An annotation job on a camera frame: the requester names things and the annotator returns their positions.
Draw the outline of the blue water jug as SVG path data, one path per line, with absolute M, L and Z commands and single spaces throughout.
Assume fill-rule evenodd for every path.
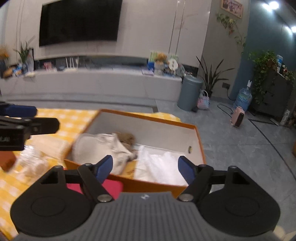
M 237 107 L 241 107 L 245 112 L 247 111 L 251 101 L 251 87 L 252 82 L 248 80 L 247 86 L 239 90 L 236 100 L 234 101 L 233 107 L 236 109 Z

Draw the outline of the floor plant long leaves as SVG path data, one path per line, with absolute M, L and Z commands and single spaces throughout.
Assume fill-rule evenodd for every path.
M 197 77 L 200 77 L 204 84 L 204 90 L 208 93 L 209 98 L 211 98 L 213 93 L 213 88 L 216 85 L 217 82 L 226 80 L 228 81 L 228 78 L 220 77 L 223 73 L 232 71 L 234 68 L 228 68 L 224 70 L 220 70 L 221 64 L 224 62 L 224 59 L 222 59 L 219 64 L 216 66 L 216 68 L 213 68 L 211 65 L 210 67 L 207 67 L 207 64 L 203 58 L 197 58 L 197 61 L 199 63 L 198 71 L 197 71 Z

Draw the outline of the hanging vine plant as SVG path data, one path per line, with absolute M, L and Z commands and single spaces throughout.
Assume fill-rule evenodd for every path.
M 241 54 L 244 52 L 244 48 L 246 46 L 246 36 L 244 36 L 237 25 L 237 20 L 234 20 L 229 15 L 217 13 L 216 20 L 221 23 L 224 29 L 228 30 L 228 35 L 233 37 L 238 45 L 241 48 Z

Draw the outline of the pink space heater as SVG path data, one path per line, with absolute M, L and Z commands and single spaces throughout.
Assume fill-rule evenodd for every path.
M 244 119 L 245 111 L 241 106 L 238 106 L 235 110 L 234 113 L 231 116 L 231 125 L 234 127 L 240 127 L 243 119 Z

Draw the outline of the white cloth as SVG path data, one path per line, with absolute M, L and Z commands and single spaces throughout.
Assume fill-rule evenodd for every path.
M 183 153 L 140 145 L 137 150 L 137 163 L 134 180 L 187 186 L 178 170 L 178 159 Z

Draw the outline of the white plastic bundle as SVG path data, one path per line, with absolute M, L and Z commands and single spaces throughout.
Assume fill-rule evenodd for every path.
M 59 165 L 59 161 L 44 155 L 33 146 L 25 146 L 20 152 L 16 162 L 15 172 L 31 180 L 43 176 L 53 166 Z

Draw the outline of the brown bear-shaped sponge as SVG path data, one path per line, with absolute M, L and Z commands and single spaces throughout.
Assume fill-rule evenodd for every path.
M 16 162 L 16 156 L 12 151 L 0 151 L 0 167 L 8 172 Z

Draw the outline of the orange storage box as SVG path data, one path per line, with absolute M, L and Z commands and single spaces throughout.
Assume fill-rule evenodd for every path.
M 169 152 L 175 161 L 185 156 L 195 165 L 205 164 L 203 146 L 195 125 L 165 120 L 155 114 L 126 113 L 123 111 L 101 109 L 84 133 L 131 133 L 135 136 L 135 149 L 150 155 L 164 155 Z M 112 191 L 115 197 L 121 192 L 171 192 L 177 197 L 185 189 L 185 185 L 161 184 L 152 180 L 148 170 L 136 164 L 133 177 L 125 178 L 110 174 L 107 177 L 106 190 Z

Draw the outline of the framed wall picture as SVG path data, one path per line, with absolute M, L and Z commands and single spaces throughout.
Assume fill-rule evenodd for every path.
M 236 0 L 221 0 L 221 8 L 240 19 L 243 16 L 243 4 Z

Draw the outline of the bushy green plant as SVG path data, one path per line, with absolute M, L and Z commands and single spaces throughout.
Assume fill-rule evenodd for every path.
M 269 72 L 276 73 L 278 60 L 274 51 L 253 51 L 248 54 L 248 60 L 254 63 L 251 92 L 255 104 L 259 105 L 267 93 L 263 85 L 267 81 Z

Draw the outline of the dark side cabinet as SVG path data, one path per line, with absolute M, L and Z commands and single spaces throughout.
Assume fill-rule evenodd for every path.
M 249 111 L 255 115 L 282 118 L 293 90 L 292 83 L 277 72 L 270 70 L 262 87 L 265 95 L 259 104 L 253 98 Z

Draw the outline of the grey tv cabinet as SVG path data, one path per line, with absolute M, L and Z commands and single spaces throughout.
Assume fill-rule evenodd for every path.
M 1 79 L 1 92 L 12 94 L 99 94 L 177 101 L 179 77 L 144 75 L 141 70 L 79 69 L 37 71 L 34 76 Z

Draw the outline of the grey trash bin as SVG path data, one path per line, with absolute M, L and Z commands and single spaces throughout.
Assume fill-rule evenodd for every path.
M 203 83 L 201 77 L 185 76 L 182 81 L 182 88 L 177 106 L 185 111 L 191 111 L 195 108 Z

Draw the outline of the potted plant on cabinet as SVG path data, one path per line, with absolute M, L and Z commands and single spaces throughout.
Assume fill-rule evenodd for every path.
M 19 49 L 14 49 L 18 53 L 20 62 L 23 66 L 23 73 L 34 72 L 34 49 L 30 45 L 35 39 L 35 36 L 31 37 L 28 41 L 20 42 Z

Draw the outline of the teddy bear on cabinet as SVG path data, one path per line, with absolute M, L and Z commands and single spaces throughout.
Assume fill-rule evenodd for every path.
M 159 52 L 156 54 L 154 59 L 154 68 L 155 69 L 164 69 L 167 62 L 167 55 L 165 53 Z

